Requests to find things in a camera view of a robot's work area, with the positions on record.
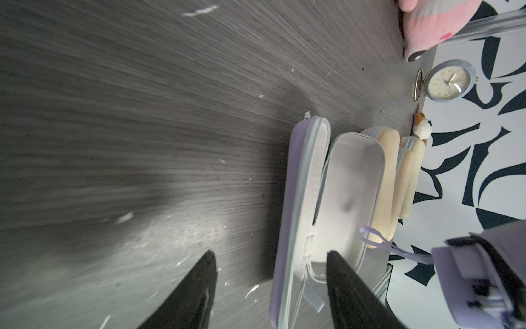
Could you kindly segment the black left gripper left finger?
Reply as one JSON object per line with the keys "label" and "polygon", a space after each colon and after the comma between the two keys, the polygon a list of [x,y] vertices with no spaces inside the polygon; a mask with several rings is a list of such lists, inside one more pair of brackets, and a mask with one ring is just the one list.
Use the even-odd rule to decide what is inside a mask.
{"label": "black left gripper left finger", "polygon": [[216,257],[213,251],[208,250],[139,329],[207,328],[216,284]]}

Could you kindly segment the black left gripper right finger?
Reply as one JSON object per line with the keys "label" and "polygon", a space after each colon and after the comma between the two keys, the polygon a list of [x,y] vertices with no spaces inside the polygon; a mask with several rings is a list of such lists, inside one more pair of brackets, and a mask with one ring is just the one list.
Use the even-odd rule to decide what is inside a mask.
{"label": "black left gripper right finger", "polygon": [[327,254],[327,291],[335,328],[381,329],[405,326],[382,305],[336,251]]}

